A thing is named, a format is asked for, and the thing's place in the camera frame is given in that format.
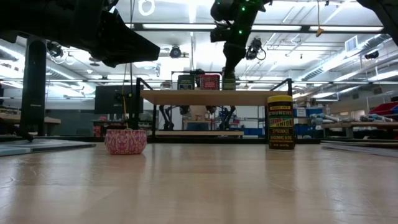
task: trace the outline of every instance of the pink patterned paper cup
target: pink patterned paper cup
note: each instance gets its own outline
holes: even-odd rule
[[[111,155],[141,154],[147,146],[144,130],[107,130],[105,146]]]

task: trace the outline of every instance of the yellow label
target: yellow label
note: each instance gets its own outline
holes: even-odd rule
[[[293,127],[293,119],[269,118],[269,126],[272,128],[291,128]]]
[[[270,110],[290,110],[290,106],[271,106]]]

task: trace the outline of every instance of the ceiling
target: ceiling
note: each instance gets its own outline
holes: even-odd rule
[[[150,1],[135,2],[132,13],[133,23],[213,23],[210,16],[212,0],[156,0],[154,11],[150,11]],[[130,22],[130,0],[119,0],[116,9],[126,23]],[[256,24],[318,24],[317,1],[277,1],[271,6],[266,5],[267,12],[260,12],[256,18]],[[382,26],[379,19],[369,9],[359,5],[356,1],[330,1],[329,6],[321,1],[319,10],[320,24],[334,26]],[[145,80],[168,80],[171,71],[189,70],[190,67],[201,68],[204,71],[220,71],[224,66],[223,43],[211,43],[208,32],[184,32],[184,31],[138,31],[161,48],[161,57],[155,62],[135,63],[132,65],[134,77]],[[267,33],[253,32],[249,41],[253,38],[261,38],[263,48],[266,50],[266,59],[263,61],[242,60],[236,67],[236,75],[241,80],[284,80],[285,78],[297,79],[301,73],[319,64],[323,59],[336,54],[345,48],[345,42],[356,34],[315,34],[297,33]],[[18,38],[17,44],[26,45],[26,40]],[[169,49],[173,45],[179,45],[188,57],[172,59],[168,57]],[[390,41],[379,47],[380,58],[394,54],[396,45]],[[89,79],[107,77],[121,80],[127,73],[129,78],[129,66],[119,65],[110,68],[98,62],[99,66],[90,65],[88,52],[70,48],[64,48],[65,55],[69,57],[53,58],[68,71],[79,74]],[[337,76],[344,75],[359,69],[361,62],[359,57],[353,57],[342,65],[332,68],[329,72],[335,72]],[[256,85],[256,88],[269,88],[270,85]]]

